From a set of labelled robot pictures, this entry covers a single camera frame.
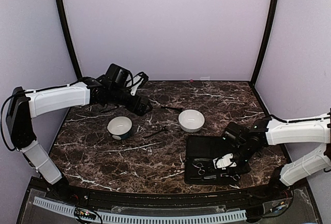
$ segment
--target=wall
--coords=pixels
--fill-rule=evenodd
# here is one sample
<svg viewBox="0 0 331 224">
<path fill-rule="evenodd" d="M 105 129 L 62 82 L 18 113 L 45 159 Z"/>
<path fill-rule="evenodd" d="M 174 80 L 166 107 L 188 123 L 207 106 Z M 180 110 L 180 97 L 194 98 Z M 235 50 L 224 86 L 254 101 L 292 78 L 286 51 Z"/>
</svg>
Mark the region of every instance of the wall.
<svg viewBox="0 0 331 224">
<path fill-rule="evenodd" d="M 75 80 L 55 0 L 0 0 L 0 103 L 16 86 L 41 88 Z M 49 150 L 66 111 L 34 120 L 39 142 Z M 34 171 L 21 153 L 0 140 L 1 223 L 16 222 Z"/>
<path fill-rule="evenodd" d="M 64 0 L 85 76 L 250 80 L 270 0 Z"/>
<path fill-rule="evenodd" d="M 257 89 L 281 118 L 315 116 L 331 107 L 331 0 L 279 0 Z M 316 144 L 288 145 L 293 159 Z M 324 223 L 331 223 L 331 174 L 308 178 Z"/>
</svg>

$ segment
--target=white bowl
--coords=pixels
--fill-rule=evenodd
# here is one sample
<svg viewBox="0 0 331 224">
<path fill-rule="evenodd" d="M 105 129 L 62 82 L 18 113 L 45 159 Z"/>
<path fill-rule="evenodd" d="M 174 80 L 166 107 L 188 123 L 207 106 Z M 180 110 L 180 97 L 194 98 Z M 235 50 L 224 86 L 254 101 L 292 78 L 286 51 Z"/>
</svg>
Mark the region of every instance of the white bowl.
<svg viewBox="0 0 331 224">
<path fill-rule="evenodd" d="M 180 113 L 178 117 L 179 125 L 185 132 L 197 132 L 205 123 L 205 117 L 197 110 L 188 109 Z"/>
<path fill-rule="evenodd" d="M 115 140 L 124 140 L 132 134 L 132 121 L 125 116 L 119 116 L 108 123 L 108 131 Z"/>
</svg>

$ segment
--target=bowl rim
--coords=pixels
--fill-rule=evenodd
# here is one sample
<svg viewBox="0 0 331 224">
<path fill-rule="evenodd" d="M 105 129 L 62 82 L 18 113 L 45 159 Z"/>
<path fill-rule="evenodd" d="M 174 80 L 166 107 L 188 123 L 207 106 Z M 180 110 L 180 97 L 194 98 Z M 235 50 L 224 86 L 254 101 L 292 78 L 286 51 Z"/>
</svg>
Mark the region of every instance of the bowl rim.
<svg viewBox="0 0 331 224">
<path fill-rule="evenodd" d="M 202 117 L 202 123 L 201 123 L 201 125 L 200 125 L 199 127 L 197 127 L 197 128 L 194 128 L 194 129 L 192 129 L 192 128 L 188 128 L 188 127 L 186 127 L 185 125 L 183 125 L 183 122 L 180 121 L 180 117 L 183 116 L 183 114 L 184 114 L 185 112 L 186 112 L 186 113 L 187 113 L 187 112 L 196 112 L 196 113 L 200 114 L 201 117 Z M 199 129 L 199 128 L 201 128 L 201 127 L 203 126 L 203 124 L 205 123 L 205 117 L 204 117 L 204 115 L 203 115 L 200 111 L 198 111 L 198 110 L 195 110 L 195 109 L 187 109 L 187 110 L 184 110 L 182 113 L 179 114 L 179 116 L 178 116 L 178 122 L 179 122 L 179 124 L 180 124 L 181 126 L 183 126 L 184 128 L 186 128 L 186 129 L 188 129 L 188 130 L 196 130 L 196 129 Z"/>
<path fill-rule="evenodd" d="M 127 123 L 129 123 L 129 129 L 123 133 L 111 132 L 112 124 L 114 124 L 115 121 L 119 121 L 119 120 L 127 121 Z M 126 134 L 127 132 L 129 132 L 131 130 L 131 128 L 132 128 L 132 120 L 126 116 L 118 116 L 118 117 L 111 119 L 107 126 L 108 132 L 112 135 L 117 135 L 117 136 Z"/>
</svg>

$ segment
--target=marble tabletop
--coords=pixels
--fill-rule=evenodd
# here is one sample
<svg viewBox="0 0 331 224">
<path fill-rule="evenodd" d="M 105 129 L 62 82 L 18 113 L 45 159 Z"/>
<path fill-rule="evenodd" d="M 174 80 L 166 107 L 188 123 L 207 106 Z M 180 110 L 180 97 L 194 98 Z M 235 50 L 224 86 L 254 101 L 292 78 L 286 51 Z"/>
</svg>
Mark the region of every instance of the marble tabletop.
<svg viewBox="0 0 331 224">
<path fill-rule="evenodd" d="M 251 172 L 236 185 L 209 186 L 184 183 L 186 139 L 178 125 L 178 112 L 168 106 L 196 109 L 205 116 L 197 135 L 219 136 L 229 121 L 250 127 L 263 117 L 261 107 L 247 82 L 153 81 L 138 94 L 147 96 L 154 109 L 143 117 L 123 107 L 108 113 L 99 105 L 71 108 L 50 152 L 50 157 L 71 185 L 127 193 L 201 193 L 266 184 L 275 167 L 286 163 L 279 146 L 255 154 Z M 127 116 L 134 135 L 114 140 L 109 121 Z M 162 127 L 167 132 L 144 138 Z"/>
</svg>

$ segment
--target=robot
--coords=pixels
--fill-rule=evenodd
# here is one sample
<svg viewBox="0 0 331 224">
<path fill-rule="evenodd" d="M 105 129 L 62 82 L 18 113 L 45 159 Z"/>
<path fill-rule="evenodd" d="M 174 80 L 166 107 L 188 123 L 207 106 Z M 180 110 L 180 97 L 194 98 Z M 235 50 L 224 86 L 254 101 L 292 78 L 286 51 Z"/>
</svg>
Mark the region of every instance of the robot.
<svg viewBox="0 0 331 224">
<path fill-rule="evenodd" d="M 121 104 L 132 113 L 143 116 L 153 107 L 147 98 L 136 92 L 147 81 L 148 76 L 143 72 L 133 77 L 129 70 L 111 64 L 107 72 L 96 79 L 84 77 L 68 85 L 37 90 L 17 87 L 1 109 L 2 122 L 4 106 L 10 101 L 6 124 L 14 148 L 5 144 L 11 151 L 22 152 L 50 187 L 66 200 L 71 195 L 68 180 L 39 144 L 31 119 L 63 108 L 97 103 L 102 106 Z M 0 128 L 5 141 L 2 124 Z M 331 167 L 330 130 L 330 113 L 297 120 L 282 120 L 270 115 L 256 120 L 250 129 L 230 122 L 222 137 L 236 146 L 236 152 L 214 159 L 214 169 L 231 176 L 263 147 L 294 142 L 321 143 L 299 160 L 274 170 L 269 188 L 283 190 L 308 175 Z"/>
</svg>

